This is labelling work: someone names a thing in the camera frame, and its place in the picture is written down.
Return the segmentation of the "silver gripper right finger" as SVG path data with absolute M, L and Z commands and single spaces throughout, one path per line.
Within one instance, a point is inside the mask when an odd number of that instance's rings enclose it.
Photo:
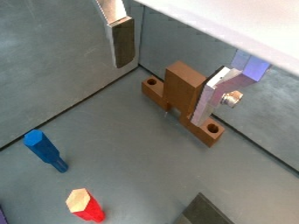
M 200 127 L 220 104 L 233 108 L 242 97 L 238 89 L 258 82 L 268 68 L 266 61 L 237 50 L 230 66 L 221 67 L 204 85 L 190 123 Z

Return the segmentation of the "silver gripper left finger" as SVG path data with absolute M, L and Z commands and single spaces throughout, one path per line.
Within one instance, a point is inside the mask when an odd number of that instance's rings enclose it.
M 116 68 L 121 68 L 136 56 L 134 20 L 126 15 L 122 0 L 94 0 L 94 2 L 106 25 L 113 64 Z

